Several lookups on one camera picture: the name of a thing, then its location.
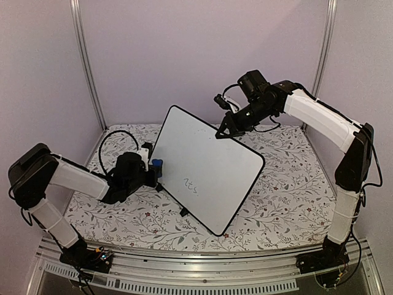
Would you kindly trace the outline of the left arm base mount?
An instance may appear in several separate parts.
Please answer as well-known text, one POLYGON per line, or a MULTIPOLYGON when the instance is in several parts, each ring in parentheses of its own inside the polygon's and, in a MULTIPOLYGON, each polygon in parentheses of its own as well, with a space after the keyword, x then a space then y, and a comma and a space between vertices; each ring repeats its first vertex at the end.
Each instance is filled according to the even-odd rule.
POLYGON ((113 258, 113 252, 105 250, 102 246, 91 250, 87 248, 87 245, 80 244, 63 248, 60 262, 78 269, 109 273, 113 258))

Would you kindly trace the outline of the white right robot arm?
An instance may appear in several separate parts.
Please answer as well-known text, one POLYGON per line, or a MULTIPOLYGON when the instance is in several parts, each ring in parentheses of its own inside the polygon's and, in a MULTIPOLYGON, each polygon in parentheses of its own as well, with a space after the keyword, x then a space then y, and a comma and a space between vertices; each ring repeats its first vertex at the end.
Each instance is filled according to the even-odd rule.
POLYGON ((366 185, 371 162, 376 160, 373 127, 350 119, 298 82, 284 80, 272 84, 258 70, 248 71, 232 86, 241 89, 248 104, 240 107, 227 96, 227 88, 214 97, 214 102, 226 112, 216 132, 217 139, 239 137, 268 117, 287 114, 325 136, 343 154, 334 172, 337 201, 325 238, 333 244, 317 255, 320 266, 330 268, 341 258, 337 245, 344 244, 351 233, 357 219, 360 194, 366 185))

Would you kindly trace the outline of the blue whiteboard eraser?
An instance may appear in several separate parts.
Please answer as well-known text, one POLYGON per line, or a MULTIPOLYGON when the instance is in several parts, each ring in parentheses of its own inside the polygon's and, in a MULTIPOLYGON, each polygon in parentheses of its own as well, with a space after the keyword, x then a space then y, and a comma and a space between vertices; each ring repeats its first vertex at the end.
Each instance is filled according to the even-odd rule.
POLYGON ((151 166, 153 166, 153 169, 155 171, 157 178, 161 178, 162 177, 162 168, 163 168, 162 159, 152 159, 151 166))

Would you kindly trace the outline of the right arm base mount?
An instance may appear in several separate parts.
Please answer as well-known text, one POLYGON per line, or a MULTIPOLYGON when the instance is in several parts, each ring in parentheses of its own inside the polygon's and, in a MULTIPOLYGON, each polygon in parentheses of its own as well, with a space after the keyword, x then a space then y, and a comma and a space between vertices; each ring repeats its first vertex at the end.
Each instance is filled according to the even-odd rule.
POLYGON ((301 274, 337 267, 349 262, 345 244, 325 239, 322 249, 296 256, 296 267, 301 274))

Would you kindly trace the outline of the white whiteboard black frame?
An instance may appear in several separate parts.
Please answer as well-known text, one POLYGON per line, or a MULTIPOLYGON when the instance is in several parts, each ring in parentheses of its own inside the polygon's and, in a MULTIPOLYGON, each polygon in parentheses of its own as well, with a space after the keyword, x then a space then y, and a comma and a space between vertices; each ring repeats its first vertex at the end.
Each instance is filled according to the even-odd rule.
POLYGON ((176 105, 169 108, 150 162, 160 184, 216 237, 234 220, 264 166, 263 155, 176 105))

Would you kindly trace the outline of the floral patterned table mat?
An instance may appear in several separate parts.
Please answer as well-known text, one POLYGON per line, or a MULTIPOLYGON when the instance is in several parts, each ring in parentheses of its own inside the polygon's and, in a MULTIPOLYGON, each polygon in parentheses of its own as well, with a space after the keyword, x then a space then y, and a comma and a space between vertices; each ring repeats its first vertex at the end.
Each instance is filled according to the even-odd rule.
POLYGON ((335 194, 300 127, 249 133, 241 142, 261 153, 265 168, 232 224, 210 234, 166 192, 142 187, 123 203, 106 205, 76 192, 66 219, 91 241, 167 251, 278 250, 322 243, 335 194))

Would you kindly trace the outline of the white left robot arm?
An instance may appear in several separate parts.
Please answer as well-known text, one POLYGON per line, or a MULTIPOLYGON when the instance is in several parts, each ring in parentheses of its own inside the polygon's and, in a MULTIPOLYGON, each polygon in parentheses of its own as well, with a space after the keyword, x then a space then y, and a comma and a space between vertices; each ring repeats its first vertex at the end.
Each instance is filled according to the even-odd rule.
POLYGON ((157 186, 163 161, 150 156, 151 148, 147 145, 136 152, 125 152, 117 157, 114 168, 102 174, 55 154, 44 143, 37 143, 9 168, 9 194, 62 247, 68 248, 70 260, 85 267, 91 262, 90 251, 78 243, 82 237, 47 194, 58 187, 104 204, 123 203, 140 187, 157 186))

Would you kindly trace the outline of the right aluminium frame post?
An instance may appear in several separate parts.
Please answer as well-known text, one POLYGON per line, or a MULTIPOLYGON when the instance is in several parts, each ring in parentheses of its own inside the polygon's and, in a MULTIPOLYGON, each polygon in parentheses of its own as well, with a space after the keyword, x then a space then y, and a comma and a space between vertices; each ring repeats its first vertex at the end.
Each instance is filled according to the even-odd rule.
POLYGON ((335 26, 335 16, 337 12, 337 0, 328 0, 327 14, 325 18, 324 33, 322 38, 321 51, 317 63, 316 73, 314 75, 311 93, 318 96, 322 85, 323 75, 327 64, 333 31, 335 26))

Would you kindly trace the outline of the left aluminium frame post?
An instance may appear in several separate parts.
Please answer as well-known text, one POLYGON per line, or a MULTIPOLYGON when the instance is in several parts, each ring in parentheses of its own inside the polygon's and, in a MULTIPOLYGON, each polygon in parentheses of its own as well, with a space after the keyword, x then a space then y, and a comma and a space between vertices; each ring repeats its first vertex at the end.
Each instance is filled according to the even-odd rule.
POLYGON ((89 96, 91 99, 91 103, 93 105, 93 110, 95 112, 98 124, 102 130, 105 130, 107 129, 107 123, 104 117, 104 112, 101 103, 99 101, 99 96, 96 89, 95 80, 93 77, 93 71, 88 56, 87 43, 85 40, 85 32, 84 32, 82 14, 80 9, 80 1, 70 0, 69 3, 71 8, 71 16, 72 16, 75 35, 76 35, 77 46, 80 54, 80 60, 82 63, 82 68, 84 71, 89 96))

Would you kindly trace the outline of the aluminium frame post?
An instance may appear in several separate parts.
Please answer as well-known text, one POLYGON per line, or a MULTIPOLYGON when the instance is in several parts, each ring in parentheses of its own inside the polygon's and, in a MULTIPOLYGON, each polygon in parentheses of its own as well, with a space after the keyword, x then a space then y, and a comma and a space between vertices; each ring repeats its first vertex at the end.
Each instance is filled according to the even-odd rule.
POLYGON ((335 26, 335 16, 337 12, 337 0, 328 0, 327 14, 325 18, 324 33, 322 38, 321 51, 317 63, 316 73, 314 75, 311 93, 318 96, 322 85, 323 75, 327 64, 333 31, 335 26))
POLYGON ((89 96, 91 99, 91 103, 93 105, 93 110, 95 112, 98 124, 102 130, 105 130, 107 129, 107 123, 104 117, 104 112, 101 103, 99 101, 99 96, 96 89, 95 80, 93 77, 93 71, 88 56, 87 43, 85 40, 85 32, 84 32, 82 14, 80 9, 80 1, 70 0, 69 3, 71 8, 71 16, 72 16, 75 35, 76 35, 77 46, 80 54, 80 60, 82 63, 82 68, 84 71, 89 96))

